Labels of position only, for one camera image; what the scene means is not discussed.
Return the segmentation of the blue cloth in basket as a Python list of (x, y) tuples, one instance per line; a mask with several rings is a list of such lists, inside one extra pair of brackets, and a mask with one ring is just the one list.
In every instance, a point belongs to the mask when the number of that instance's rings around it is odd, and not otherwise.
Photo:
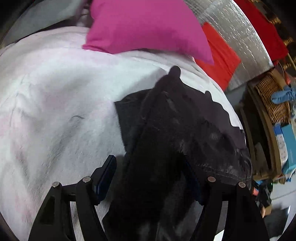
[(295, 99), (295, 88), (288, 85), (286, 85), (283, 90), (274, 92), (271, 96), (271, 101), (274, 104), (281, 104), (286, 101), (294, 101)]

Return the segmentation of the white bed blanket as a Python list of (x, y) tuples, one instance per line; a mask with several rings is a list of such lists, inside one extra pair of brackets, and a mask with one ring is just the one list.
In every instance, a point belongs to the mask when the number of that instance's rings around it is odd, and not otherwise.
[(75, 183), (108, 155), (125, 154), (114, 103), (154, 87), (172, 66), (242, 126), (223, 90), (191, 57), (83, 50), (87, 32), (64, 27), (1, 49), (1, 214), (19, 240), (29, 238), (53, 182)]

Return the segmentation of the grey garment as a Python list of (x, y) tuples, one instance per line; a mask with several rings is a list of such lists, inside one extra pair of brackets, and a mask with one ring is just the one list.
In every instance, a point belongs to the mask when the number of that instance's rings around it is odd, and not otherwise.
[(90, 1), (26, 1), (1, 33), (1, 44), (7, 46), (31, 34), (58, 27), (87, 25)]

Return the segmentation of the blue tissue box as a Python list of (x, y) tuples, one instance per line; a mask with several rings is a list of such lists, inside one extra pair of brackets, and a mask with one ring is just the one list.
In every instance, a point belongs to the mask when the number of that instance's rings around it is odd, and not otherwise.
[(288, 160), (282, 168), (284, 174), (288, 174), (295, 169), (296, 143), (295, 136), (291, 125), (286, 125), (281, 128), (285, 144), (287, 146)]

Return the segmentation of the pink pillow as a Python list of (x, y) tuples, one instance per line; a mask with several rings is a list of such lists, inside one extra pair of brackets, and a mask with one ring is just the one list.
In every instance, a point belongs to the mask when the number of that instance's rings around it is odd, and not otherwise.
[(90, 13), (85, 50), (171, 51), (213, 63), (202, 27), (184, 1), (93, 1)]

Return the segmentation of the silver foil insulation panel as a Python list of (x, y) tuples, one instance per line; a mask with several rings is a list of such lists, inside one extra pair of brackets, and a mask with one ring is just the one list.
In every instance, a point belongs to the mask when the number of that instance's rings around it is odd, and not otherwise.
[(234, 90), (273, 68), (272, 60), (255, 28), (232, 0), (185, 1), (201, 24), (210, 23), (239, 56), (227, 90)]

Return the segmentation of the black quilted jacket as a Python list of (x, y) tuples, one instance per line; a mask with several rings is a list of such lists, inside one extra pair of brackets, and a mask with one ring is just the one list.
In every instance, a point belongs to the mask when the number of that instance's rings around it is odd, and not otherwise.
[(152, 89), (115, 103), (125, 167), (103, 227), (109, 240), (189, 240), (201, 184), (250, 182), (243, 131), (210, 92), (184, 84), (173, 66)]

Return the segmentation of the red pillow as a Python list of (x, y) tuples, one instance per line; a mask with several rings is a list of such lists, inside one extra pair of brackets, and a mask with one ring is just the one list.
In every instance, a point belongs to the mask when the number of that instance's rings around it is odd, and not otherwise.
[(208, 40), (214, 64), (211, 65), (197, 59), (195, 62), (225, 91), (241, 60), (209, 23), (204, 23), (202, 29)]

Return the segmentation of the white tissue pack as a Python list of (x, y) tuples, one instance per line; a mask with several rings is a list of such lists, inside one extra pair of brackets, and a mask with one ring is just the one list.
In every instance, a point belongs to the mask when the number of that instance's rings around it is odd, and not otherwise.
[(277, 146), (279, 149), (281, 167), (283, 167), (288, 160), (288, 152), (287, 152), (287, 145), (285, 143), (285, 138), (283, 136), (280, 123), (276, 123), (273, 126), (273, 130), (275, 133), (275, 138), (276, 138)]

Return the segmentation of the red cloth on panel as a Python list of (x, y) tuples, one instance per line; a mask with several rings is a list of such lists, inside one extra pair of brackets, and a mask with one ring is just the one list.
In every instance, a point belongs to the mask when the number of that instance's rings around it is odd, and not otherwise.
[(255, 28), (272, 62), (283, 60), (288, 55), (288, 49), (278, 35), (275, 26), (267, 20), (251, 1), (235, 0), (235, 2)]

